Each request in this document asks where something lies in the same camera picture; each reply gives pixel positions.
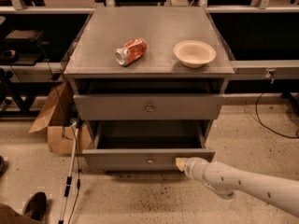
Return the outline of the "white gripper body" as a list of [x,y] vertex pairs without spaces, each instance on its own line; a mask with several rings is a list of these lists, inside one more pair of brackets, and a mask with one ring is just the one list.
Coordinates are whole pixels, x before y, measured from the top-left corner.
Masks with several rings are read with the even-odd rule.
[[236,195],[234,189],[221,188],[219,185],[213,184],[207,180],[207,169],[210,168],[211,165],[212,162],[208,162],[198,157],[188,158],[183,164],[183,172],[188,178],[201,182],[206,188],[213,191],[224,200],[233,199]]

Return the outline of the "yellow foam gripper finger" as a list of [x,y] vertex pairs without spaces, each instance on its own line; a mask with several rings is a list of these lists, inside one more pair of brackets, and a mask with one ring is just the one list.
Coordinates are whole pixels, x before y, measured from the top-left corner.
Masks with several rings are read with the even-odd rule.
[[176,166],[181,172],[184,171],[186,160],[186,158],[176,158]]

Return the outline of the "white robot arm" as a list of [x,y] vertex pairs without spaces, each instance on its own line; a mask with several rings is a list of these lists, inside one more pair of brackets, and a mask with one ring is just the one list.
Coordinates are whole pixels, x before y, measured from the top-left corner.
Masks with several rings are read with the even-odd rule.
[[201,158],[176,158],[176,166],[188,178],[201,182],[223,199],[237,190],[299,217],[299,182],[235,169]]

